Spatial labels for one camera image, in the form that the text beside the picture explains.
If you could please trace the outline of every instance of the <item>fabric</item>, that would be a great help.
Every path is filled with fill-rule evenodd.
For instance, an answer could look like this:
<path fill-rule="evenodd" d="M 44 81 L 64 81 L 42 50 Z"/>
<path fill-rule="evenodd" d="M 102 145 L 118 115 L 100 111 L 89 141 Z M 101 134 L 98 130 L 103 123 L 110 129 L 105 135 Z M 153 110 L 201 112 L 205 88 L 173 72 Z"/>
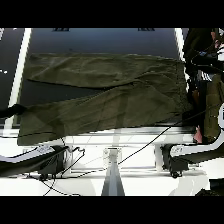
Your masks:
<path fill-rule="evenodd" d="M 212 82 L 207 84 L 206 108 L 224 103 L 224 84 L 221 75 L 215 75 Z M 220 106 L 207 110 L 204 120 L 204 135 L 209 142 L 214 141 L 220 134 L 218 115 Z"/>
<path fill-rule="evenodd" d="M 21 116 L 18 145 L 101 130 L 149 126 L 192 109 L 184 65 L 147 55 L 37 54 L 24 69 L 34 81 L 108 88 L 85 98 L 35 105 Z"/>

